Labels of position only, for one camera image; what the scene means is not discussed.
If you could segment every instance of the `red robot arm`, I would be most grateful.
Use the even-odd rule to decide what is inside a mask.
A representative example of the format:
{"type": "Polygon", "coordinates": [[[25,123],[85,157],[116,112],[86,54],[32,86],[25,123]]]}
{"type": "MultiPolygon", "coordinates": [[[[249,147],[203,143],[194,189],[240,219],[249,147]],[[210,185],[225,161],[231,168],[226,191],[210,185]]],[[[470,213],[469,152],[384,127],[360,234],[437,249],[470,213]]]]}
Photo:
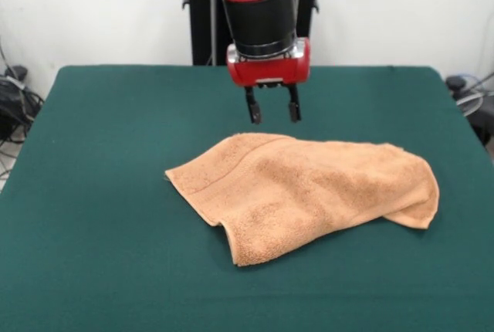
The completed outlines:
{"type": "Polygon", "coordinates": [[[234,43],[227,52],[233,81],[245,88],[251,121],[261,122],[253,87],[288,87],[289,110],[301,119],[296,84],[310,72],[309,40],[296,37],[294,0],[223,0],[234,43]]]}

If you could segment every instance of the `green felt surface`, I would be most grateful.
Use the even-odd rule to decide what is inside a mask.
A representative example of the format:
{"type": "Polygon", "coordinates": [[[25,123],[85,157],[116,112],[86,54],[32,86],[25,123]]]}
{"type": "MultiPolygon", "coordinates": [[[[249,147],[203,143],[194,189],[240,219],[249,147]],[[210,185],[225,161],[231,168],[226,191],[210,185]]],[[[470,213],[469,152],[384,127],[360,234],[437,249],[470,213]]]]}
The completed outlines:
{"type": "Polygon", "coordinates": [[[258,90],[256,127],[222,68],[63,69],[0,196],[0,331],[492,330],[494,170],[438,74],[314,68],[299,92],[294,125],[286,90],[258,90]],[[237,268],[163,172],[255,130],[400,145],[439,213],[237,268]]]}

